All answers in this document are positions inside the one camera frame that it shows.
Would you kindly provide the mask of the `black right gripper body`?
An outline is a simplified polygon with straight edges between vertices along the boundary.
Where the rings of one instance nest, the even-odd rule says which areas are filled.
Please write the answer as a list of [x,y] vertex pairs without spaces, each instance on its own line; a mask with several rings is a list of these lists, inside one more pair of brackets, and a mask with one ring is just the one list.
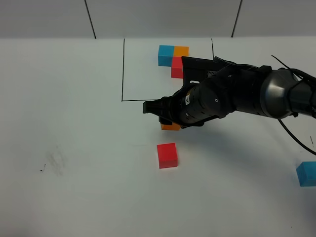
[[236,68],[224,67],[194,86],[181,88],[174,95],[175,118],[172,121],[182,127],[202,126],[235,112],[233,80],[236,73]]

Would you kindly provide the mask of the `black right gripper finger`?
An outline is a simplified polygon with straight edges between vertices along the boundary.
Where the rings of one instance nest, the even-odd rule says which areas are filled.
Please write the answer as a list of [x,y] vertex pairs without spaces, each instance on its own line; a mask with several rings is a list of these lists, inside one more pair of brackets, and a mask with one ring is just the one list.
[[175,118],[174,104],[175,97],[162,97],[153,101],[145,101],[143,103],[144,114],[154,114],[162,118]]
[[159,117],[159,122],[162,124],[162,125],[173,125],[173,122],[168,120],[168,119],[165,119],[163,117]]

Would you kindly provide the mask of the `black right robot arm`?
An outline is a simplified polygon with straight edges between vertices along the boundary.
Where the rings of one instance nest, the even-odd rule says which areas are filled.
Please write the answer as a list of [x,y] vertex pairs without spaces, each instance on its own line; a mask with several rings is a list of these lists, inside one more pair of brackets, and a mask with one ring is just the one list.
[[224,67],[198,84],[143,104],[143,113],[182,128],[203,126],[235,111],[274,119],[316,116],[316,79],[296,69]]

